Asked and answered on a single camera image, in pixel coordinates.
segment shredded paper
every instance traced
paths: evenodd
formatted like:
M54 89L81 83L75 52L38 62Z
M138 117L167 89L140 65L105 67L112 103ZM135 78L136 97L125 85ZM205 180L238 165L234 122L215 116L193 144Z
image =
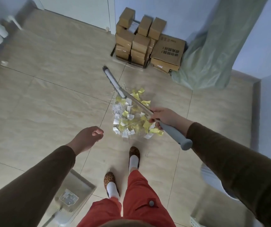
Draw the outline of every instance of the shredded paper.
M144 88L132 90L131 95L149 108L151 101L141 100L141 95L145 92ZM150 139L153 134L163 135L163 131L155 128L155 122L150 123L147 115L142 112L141 108L135 105L131 99L122 99L120 96L115 97L115 104L112 107L114 115L113 131L123 138L129 138L132 135L139 135Z

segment door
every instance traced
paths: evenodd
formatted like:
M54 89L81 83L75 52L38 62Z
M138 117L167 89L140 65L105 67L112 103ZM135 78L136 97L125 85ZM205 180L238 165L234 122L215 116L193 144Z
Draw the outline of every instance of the door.
M110 28L108 0L40 0L44 9L97 26Z

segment left hand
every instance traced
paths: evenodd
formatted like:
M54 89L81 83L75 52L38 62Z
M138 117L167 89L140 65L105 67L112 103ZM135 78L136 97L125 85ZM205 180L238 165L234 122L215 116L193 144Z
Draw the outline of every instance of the left hand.
M103 133L104 131L97 126L84 128L66 146L69 146L78 155L89 150L97 141L102 139Z

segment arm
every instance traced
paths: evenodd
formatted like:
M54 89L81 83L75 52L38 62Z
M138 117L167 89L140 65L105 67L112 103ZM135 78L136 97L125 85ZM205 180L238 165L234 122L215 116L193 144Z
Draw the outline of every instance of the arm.
M103 137L98 127L83 129L0 190L0 226L37 226L75 163L75 157Z
M193 151L265 226L271 226L271 159L169 109L153 119L174 126L193 142Z

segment red pants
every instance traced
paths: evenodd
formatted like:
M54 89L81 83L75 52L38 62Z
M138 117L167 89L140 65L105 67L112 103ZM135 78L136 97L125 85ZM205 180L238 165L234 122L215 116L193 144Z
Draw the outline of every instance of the red pants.
M175 227L167 210L148 181L137 170L130 173L122 205L117 198L94 202L77 227L98 227L117 219L141 220L157 227Z

